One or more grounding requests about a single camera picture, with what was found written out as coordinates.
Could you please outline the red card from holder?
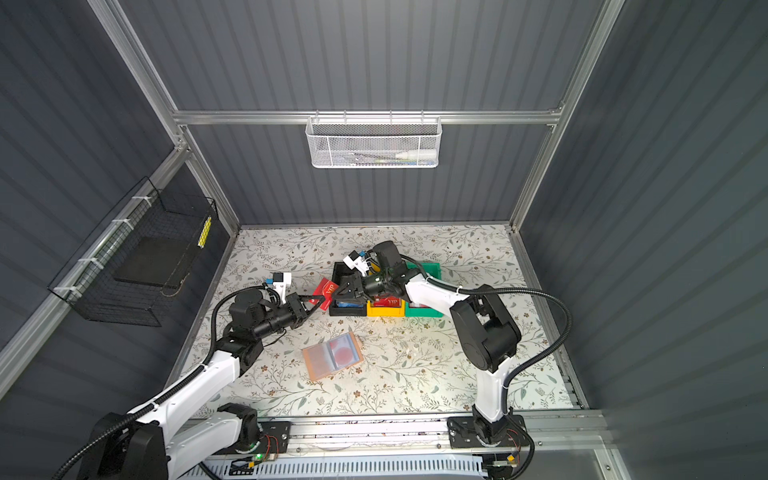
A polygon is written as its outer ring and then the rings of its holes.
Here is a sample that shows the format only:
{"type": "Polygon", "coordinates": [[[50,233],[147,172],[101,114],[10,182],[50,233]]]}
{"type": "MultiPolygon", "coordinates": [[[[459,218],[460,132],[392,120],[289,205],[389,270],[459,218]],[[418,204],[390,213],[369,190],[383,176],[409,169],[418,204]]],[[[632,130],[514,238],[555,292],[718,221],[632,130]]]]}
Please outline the red card from holder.
{"type": "Polygon", "coordinates": [[[324,294],[327,298],[326,303],[319,307],[322,311],[327,311],[332,303],[333,293],[338,289],[338,285],[329,280],[328,278],[322,278],[313,294],[324,294]]]}

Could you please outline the white card with red circle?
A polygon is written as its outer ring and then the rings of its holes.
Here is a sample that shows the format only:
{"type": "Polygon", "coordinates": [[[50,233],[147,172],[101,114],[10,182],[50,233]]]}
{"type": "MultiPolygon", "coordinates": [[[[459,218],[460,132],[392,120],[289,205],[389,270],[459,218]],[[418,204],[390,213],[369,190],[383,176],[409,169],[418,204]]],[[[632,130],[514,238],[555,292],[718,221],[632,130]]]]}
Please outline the white card with red circle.
{"type": "Polygon", "coordinates": [[[356,337],[352,332],[329,340],[326,348],[333,372],[356,365],[362,360],[356,337]]]}

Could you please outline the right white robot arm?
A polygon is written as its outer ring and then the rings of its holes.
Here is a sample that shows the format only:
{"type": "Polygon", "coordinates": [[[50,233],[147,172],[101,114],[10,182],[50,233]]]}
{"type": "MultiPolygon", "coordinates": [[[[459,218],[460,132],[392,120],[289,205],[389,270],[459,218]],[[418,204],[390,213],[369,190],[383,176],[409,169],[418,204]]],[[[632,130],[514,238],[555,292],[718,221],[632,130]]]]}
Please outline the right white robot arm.
{"type": "Polygon", "coordinates": [[[362,304],[397,297],[450,317],[460,348],[476,369],[472,429],[482,444],[499,444],[512,428],[508,388],[522,337],[500,296],[488,285],[478,293],[464,293],[441,282],[420,262],[401,254],[392,241],[375,245],[370,254],[378,269],[364,273],[352,267],[340,279],[332,299],[362,304]]]}

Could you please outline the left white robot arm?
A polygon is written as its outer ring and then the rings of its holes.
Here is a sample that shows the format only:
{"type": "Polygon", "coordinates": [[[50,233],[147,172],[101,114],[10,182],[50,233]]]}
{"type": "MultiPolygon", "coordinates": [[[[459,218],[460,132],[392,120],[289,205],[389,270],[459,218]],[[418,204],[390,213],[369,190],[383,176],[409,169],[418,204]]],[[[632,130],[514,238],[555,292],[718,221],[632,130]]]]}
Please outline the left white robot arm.
{"type": "Polygon", "coordinates": [[[323,300],[297,293],[280,300],[267,284],[226,295],[220,302],[233,308],[233,320],[222,336],[211,336],[202,362],[128,413],[104,416],[55,478],[77,466],[80,479],[176,479],[221,449],[258,444],[258,415],[250,407],[227,404],[192,428],[185,424],[250,369],[264,350],[265,337],[298,328],[323,300]]]}

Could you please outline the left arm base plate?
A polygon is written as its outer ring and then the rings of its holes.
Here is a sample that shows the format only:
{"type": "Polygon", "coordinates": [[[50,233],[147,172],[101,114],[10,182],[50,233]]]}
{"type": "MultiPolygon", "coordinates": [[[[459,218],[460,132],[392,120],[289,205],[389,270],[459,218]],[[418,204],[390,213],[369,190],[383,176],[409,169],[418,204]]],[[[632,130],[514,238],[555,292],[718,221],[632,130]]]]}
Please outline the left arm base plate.
{"type": "Polygon", "coordinates": [[[248,447],[232,445],[220,449],[216,455],[256,455],[264,458],[282,455],[287,452],[292,423],[289,421],[266,421],[259,423],[259,437],[248,444],[248,447]]]}

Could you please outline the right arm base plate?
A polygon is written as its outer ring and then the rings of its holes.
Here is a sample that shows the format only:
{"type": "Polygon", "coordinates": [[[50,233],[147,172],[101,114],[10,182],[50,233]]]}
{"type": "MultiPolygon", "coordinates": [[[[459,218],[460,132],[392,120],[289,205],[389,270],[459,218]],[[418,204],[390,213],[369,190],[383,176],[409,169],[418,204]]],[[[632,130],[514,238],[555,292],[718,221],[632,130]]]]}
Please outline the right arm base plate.
{"type": "Polygon", "coordinates": [[[495,422],[481,415],[448,417],[447,430],[453,449],[509,448],[519,450],[531,440],[526,436],[524,419],[508,414],[495,422]]]}

